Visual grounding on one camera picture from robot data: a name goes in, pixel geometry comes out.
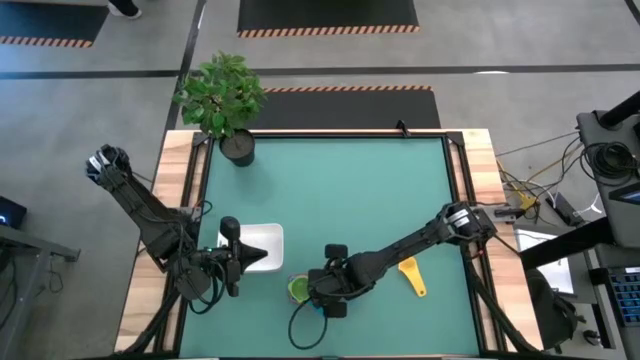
potted plant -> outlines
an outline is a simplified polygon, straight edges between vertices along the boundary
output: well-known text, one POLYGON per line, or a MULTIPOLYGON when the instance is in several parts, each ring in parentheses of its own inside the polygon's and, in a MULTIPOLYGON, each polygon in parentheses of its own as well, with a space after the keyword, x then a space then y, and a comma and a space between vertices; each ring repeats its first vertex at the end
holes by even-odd
POLYGON ((244 58, 220 52, 200 64, 200 75, 187 75, 173 97, 185 124, 220 140, 220 151, 237 166, 253 162, 255 139, 245 124, 261 108, 265 96, 257 75, 244 58))

keyboard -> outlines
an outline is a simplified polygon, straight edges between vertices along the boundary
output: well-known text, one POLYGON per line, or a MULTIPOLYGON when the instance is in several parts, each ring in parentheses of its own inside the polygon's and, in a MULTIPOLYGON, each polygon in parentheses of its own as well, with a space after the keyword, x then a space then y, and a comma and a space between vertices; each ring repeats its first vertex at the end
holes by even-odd
POLYGON ((640 272, 609 269, 611 293, 622 326, 640 326, 640 272))

white plate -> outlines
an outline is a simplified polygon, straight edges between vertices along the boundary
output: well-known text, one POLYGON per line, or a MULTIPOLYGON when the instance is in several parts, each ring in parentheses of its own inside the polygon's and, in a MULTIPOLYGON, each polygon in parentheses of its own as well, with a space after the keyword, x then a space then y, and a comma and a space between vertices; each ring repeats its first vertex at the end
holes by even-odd
MULTIPOLYGON (((284 262, 284 230, 280 224, 240 225, 243 244, 266 250, 269 254, 247 267, 246 272, 273 272, 284 262)), ((218 233, 218 246, 227 245, 227 238, 218 233)))

orange striped tape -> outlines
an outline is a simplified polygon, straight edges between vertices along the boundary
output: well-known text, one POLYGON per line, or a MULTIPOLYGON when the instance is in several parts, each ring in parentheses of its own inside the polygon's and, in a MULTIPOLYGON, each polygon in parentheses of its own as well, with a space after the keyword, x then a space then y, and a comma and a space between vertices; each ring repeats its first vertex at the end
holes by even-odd
POLYGON ((52 38, 22 37, 22 36, 0 36, 0 44, 88 48, 93 45, 93 42, 89 40, 80 40, 80 39, 52 39, 52 38))
POLYGON ((426 85, 398 85, 398 86, 309 86, 295 88, 265 88, 264 92, 324 92, 324 91, 389 91, 389 90, 426 90, 426 85))
POLYGON ((420 26, 417 25, 332 26, 321 28, 242 30, 238 32, 238 36, 241 38, 256 38, 309 35, 411 33, 418 31, 420 31, 420 26))

black table leg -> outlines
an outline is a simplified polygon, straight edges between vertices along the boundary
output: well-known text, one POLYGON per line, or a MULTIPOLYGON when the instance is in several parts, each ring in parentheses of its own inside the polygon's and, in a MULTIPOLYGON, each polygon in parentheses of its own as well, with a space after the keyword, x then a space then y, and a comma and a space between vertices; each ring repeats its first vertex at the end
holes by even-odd
POLYGON ((534 269, 591 249, 597 244, 615 244, 606 217, 521 252, 522 266, 525 271, 534 269))

